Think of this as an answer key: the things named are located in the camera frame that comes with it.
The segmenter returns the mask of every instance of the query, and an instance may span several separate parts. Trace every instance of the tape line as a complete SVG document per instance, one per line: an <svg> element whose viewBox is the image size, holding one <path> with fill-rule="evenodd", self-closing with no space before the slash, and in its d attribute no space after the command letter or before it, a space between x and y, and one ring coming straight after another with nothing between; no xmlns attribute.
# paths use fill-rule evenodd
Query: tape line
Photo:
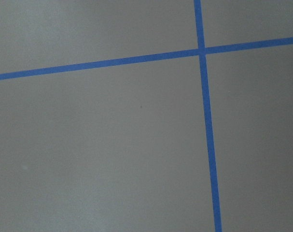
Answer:
<svg viewBox="0 0 293 232"><path fill-rule="evenodd" d="M210 174L210 185L211 185L211 192L212 192L214 224L215 224L215 232L222 232L201 1L195 0L194 4L195 4L196 33L197 33L197 39L198 39L198 46L200 50L199 62L200 62L200 74L201 74L206 139L207 139L208 156L209 156L209 174Z"/></svg>
<svg viewBox="0 0 293 232"><path fill-rule="evenodd" d="M198 49L192 49L192 50L184 50L184 51L177 51L177 52L167 52L167 53L160 53L160 54L153 54L153 55L138 56L138 57L109 59L109 60L95 61L95 62L89 62L89 63L71 64L71 65L42 68L42 69L33 69L33 70L26 70L26 71L19 71L19 72L9 72L9 73L0 74L0 80L26 77L26 76L52 74L52 73L62 73L62 72L77 71L77 70L84 70L84 69L103 68L103 67L125 65L125 64L142 63L142 62L155 61L155 60L192 57L192 56L197 56L198 52L199 52Z"/></svg>
<svg viewBox="0 0 293 232"><path fill-rule="evenodd" d="M233 51L240 51L240 50L263 48L263 47L274 47L274 46L289 45L289 44L293 44L293 37L275 39L275 40L264 40L264 41L250 42L250 43L241 43L241 44L237 43L237 44L231 44L231 45L208 47L205 49L206 50L205 52L206 54L214 54L214 53L233 52Z"/></svg>

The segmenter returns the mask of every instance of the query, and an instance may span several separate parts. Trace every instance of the gray surface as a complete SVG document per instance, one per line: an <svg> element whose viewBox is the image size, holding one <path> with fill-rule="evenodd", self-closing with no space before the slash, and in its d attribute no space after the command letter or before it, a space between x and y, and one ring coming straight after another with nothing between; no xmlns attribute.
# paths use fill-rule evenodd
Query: gray surface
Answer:
<svg viewBox="0 0 293 232"><path fill-rule="evenodd" d="M209 55L224 232L293 231L293 45Z"/></svg>
<svg viewBox="0 0 293 232"><path fill-rule="evenodd" d="M193 48L192 0L0 1L0 73Z"/></svg>
<svg viewBox="0 0 293 232"><path fill-rule="evenodd" d="M214 231L198 70L0 81L0 231Z"/></svg>
<svg viewBox="0 0 293 232"><path fill-rule="evenodd" d="M293 37L293 0L202 0L205 45Z"/></svg>

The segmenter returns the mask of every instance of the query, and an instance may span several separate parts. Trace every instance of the blue tape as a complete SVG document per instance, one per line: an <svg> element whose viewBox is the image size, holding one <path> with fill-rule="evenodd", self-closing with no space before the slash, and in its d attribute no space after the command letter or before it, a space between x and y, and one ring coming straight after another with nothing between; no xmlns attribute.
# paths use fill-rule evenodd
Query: blue tape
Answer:
<svg viewBox="0 0 293 232"><path fill-rule="evenodd" d="M233 52L239 50L247 50L247 49L255 49L255 48L263 48L263 47L274 47L281 45L289 45L293 44L293 37L283 38L283 39L275 39L275 40L264 40L250 43L237 43L231 45L224 46L216 46L216 47L208 47L205 49L206 54L213 53L222 53L222 52Z"/></svg>
<svg viewBox="0 0 293 232"><path fill-rule="evenodd" d="M155 60L192 57L197 55L199 55L199 50L191 49L191 50L167 52L167 53L145 55L145 56L138 56L138 57L110 59L110 60L103 60L103 61L96 61L96 62L89 62L89 63L82 63L82 64L71 64L71 65L64 65L64 66L57 66L57 67L50 67L50 68L3 73L3 74L0 74L0 80L26 77L26 76L52 74L52 73L62 73L62 72L77 71L77 70L84 70L84 69L103 68L103 67L125 65L125 64L142 63L142 62L155 61Z"/></svg>
<svg viewBox="0 0 293 232"><path fill-rule="evenodd" d="M211 108L210 108L210 99L209 99L209 81L208 81L208 69L207 69L206 53L205 53L206 49L205 49L205 43L204 43L201 1L194 0L194 4L195 4L196 33L197 33L197 39L198 39L198 47L200 50L199 62L200 62L206 139L207 139L208 156L209 156L209 174L210 174L210 185L211 185L211 192L212 192L214 224L215 224L215 231L222 232L222 222L221 222L221 213L220 213L217 169L216 169L216 159L215 159L215 146L214 146L214 138L213 138L213 126L212 126L212 117L211 117Z"/></svg>
<svg viewBox="0 0 293 232"><path fill-rule="evenodd" d="M201 10L201 8L199 8L201 5L198 4L197 2L198 1L195 1L195 15L196 15L196 18L199 17L201 19L202 15L198 13L198 9ZM64 66L57 66L57 67L19 71L19 72L2 73L0 74L0 80L293 44L293 37L291 37L291 38L265 40L265 41L257 41L257 42L250 42L250 43L241 43L241 44L238 43L238 44L205 48L202 20L196 20L196 28L197 28L197 36L198 36L198 44L199 44L198 49L167 52L167 53L137 56L137 57L120 58L120 59L102 60L102 61L95 61L95 62L89 62L89 63L71 64L71 65L64 65Z"/></svg>

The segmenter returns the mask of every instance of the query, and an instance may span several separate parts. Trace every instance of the floor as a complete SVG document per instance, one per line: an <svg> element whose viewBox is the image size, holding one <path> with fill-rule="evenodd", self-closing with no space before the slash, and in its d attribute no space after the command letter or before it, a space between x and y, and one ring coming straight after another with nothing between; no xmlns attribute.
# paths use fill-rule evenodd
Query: floor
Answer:
<svg viewBox="0 0 293 232"><path fill-rule="evenodd" d="M293 231L293 0L0 1L12 231Z"/></svg>

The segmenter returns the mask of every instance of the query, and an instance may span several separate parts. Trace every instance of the vertical tape strip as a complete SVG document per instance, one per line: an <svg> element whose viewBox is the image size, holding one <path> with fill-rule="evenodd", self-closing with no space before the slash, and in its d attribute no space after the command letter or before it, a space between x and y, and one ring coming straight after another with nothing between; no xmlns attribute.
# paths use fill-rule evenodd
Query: vertical tape strip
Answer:
<svg viewBox="0 0 293 232"><path fill-rule="evenodd" d="M210 174L210 184L211 184L211 191L212 191L215 232L222 232L201 1L194 0L194 3L195 3L195 24L196 24L198 46L199 46L199 50L201 51L199 56L199 61L200 61L200 73L201 73L206 138L207 138L208 155L209 155L209 174Z"/></svg>

